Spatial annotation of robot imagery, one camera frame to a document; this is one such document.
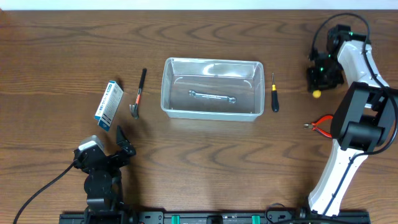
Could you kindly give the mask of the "stubby yellow black screwdriver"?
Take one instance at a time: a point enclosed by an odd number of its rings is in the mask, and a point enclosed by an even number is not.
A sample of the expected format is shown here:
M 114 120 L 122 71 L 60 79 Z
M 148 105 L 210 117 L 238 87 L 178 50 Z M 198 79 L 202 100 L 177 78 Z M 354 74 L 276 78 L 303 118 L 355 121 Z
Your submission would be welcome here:
M 313 96 L 314 98 L 319 98 L 319 97 L 321 97 L 321 95 L 322 95 L 322 92 L 321 92 L 320 90 L 314 90 L 314 91 L 312 92 L 312 96 Z

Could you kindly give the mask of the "slim black yellow screwdriver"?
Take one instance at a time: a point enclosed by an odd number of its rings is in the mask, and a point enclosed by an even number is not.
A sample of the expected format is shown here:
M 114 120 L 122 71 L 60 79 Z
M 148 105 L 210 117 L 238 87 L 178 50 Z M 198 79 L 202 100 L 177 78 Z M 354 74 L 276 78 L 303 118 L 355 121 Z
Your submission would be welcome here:
M 273 112 L 279 111 L 279 101 L 278 101 L 278 94 L 276 90 L 276 85 L 274 81 L 274 73 L 272 73 L 272 92 L 271 92 L 271 108 Z

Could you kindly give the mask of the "silver wrench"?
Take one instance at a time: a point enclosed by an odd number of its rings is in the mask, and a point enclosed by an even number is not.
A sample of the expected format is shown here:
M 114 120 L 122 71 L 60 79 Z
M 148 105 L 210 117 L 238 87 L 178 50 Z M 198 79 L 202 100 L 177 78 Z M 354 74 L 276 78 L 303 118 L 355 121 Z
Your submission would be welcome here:
M 223 95 L 212 95 L 212 94 L 207 94 L 207 93 L 198 93 L 194 90 L 189 90 L 188 91 L 189 96 L 193 96 L 195 98 L 206 98 L 206 99 L 212 99 L 212 100 L 223 100 L 227 101 L 228 103 L 235 104 L 236 103 L 236 98 L 232 96 L 223 96 Z

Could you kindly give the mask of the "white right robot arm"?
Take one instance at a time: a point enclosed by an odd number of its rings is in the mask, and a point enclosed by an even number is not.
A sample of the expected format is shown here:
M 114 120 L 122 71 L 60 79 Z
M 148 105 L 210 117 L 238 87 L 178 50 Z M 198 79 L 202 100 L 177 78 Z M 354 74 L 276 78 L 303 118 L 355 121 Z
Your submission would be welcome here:
M 310 213 L 336 219 L 341 201 L 360 165 L 386 151 L 397 137 L 397 90 L 381 77 L 372 56 L 370 33 L 358 34 L 337 24 L 328 31 L 326 52 L 313 45 L 314 65 L 307 70 L 308 91 L 317 95 L 347 83 L 349 88 L 333 115 L 326 167 L 308 196 Z

